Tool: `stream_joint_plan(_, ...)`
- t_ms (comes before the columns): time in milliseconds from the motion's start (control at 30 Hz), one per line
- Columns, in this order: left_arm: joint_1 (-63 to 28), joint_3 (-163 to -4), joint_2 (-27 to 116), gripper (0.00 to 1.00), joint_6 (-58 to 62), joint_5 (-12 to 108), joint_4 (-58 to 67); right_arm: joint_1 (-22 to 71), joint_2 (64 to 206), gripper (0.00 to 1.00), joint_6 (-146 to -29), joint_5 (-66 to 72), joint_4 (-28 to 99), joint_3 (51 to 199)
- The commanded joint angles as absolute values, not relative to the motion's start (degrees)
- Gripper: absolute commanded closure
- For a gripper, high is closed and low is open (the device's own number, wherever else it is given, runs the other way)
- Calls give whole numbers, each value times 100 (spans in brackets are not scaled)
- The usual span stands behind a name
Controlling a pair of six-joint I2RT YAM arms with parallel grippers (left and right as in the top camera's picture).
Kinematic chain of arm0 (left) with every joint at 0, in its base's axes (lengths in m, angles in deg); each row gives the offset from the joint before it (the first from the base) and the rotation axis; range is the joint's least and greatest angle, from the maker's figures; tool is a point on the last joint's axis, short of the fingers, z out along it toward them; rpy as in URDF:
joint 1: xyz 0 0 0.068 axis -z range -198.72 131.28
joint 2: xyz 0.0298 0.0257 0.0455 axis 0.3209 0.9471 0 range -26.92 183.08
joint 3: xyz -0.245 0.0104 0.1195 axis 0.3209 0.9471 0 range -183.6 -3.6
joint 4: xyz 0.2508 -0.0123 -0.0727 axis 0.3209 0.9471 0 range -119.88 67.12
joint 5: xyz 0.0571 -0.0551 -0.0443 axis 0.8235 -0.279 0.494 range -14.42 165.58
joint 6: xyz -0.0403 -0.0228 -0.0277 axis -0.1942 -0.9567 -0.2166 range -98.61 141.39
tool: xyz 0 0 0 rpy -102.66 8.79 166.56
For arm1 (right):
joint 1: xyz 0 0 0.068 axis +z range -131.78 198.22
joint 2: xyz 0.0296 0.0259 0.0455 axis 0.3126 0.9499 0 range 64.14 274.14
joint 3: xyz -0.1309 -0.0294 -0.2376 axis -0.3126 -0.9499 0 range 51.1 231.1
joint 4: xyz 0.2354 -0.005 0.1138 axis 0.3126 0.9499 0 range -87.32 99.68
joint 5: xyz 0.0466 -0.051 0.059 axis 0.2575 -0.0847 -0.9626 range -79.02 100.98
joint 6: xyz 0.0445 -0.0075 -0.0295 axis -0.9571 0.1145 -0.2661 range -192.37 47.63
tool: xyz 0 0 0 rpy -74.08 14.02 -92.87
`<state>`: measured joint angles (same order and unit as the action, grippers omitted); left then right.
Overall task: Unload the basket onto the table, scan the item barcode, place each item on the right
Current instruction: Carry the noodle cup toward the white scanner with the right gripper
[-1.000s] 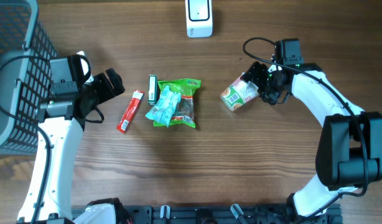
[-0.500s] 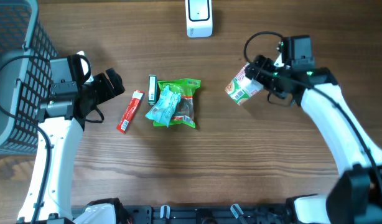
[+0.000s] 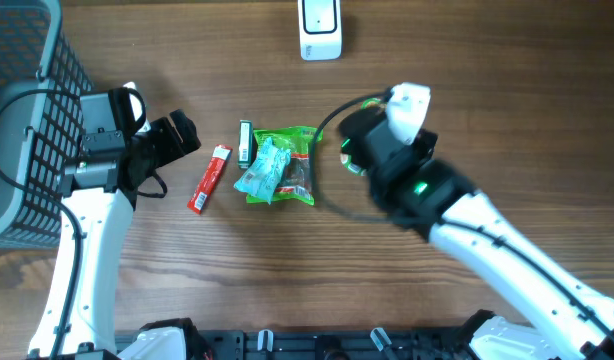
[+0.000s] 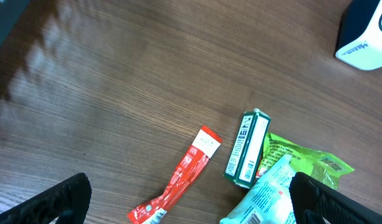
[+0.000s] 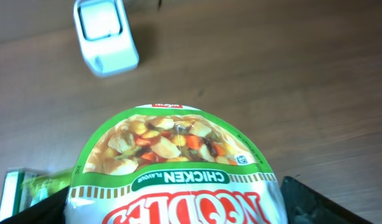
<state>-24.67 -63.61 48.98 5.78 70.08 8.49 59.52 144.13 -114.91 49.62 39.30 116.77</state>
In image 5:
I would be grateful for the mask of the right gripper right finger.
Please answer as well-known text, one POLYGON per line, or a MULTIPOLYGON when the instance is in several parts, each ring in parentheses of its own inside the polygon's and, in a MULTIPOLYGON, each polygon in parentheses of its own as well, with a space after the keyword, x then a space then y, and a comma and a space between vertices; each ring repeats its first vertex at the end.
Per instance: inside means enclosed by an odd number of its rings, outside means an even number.
POLYGON ((281 193, 289 224, 372 224, 293 177, 283 178, 281 193))

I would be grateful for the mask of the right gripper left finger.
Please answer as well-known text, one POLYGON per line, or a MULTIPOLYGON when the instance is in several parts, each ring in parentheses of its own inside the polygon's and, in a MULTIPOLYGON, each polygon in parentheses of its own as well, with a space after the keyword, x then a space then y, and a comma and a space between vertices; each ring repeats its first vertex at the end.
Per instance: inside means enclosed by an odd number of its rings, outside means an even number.
POLYGON ((54 193, 0 224, 65 224, 64 208, 69 187, 54 193))

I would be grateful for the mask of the green snack bag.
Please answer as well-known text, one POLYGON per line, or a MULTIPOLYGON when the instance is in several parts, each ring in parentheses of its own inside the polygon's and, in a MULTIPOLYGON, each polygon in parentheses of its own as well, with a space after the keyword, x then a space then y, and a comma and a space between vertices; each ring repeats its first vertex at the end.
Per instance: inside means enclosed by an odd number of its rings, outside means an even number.
POLYGON ((23 181, 22 186, 30 193, 30 206, 33 206, 49 196, 70 185, 72 169, 62 170, 53 174, 44 174, 23 181))

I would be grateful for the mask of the dark green small box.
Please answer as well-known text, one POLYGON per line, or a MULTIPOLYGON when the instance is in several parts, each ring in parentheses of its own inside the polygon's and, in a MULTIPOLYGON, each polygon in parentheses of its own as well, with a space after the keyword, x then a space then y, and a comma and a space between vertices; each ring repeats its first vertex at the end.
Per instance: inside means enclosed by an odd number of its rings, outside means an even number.
POLYGON ((30 206, 32 196, 25 180, 37 177, 38 173, 30 169, 10 169, 6 173, 0 203, 0 222, 17 215, 30 206))

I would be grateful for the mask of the instant noodle cup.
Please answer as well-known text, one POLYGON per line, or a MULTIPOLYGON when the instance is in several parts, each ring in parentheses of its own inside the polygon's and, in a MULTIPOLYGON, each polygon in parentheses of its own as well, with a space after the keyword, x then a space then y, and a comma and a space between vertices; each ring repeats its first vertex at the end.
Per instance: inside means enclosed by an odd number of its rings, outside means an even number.
POLYGON ((256 145, 202 110, 150 104, 102 124, 75 164, 66 223, 287 223, 256 145))

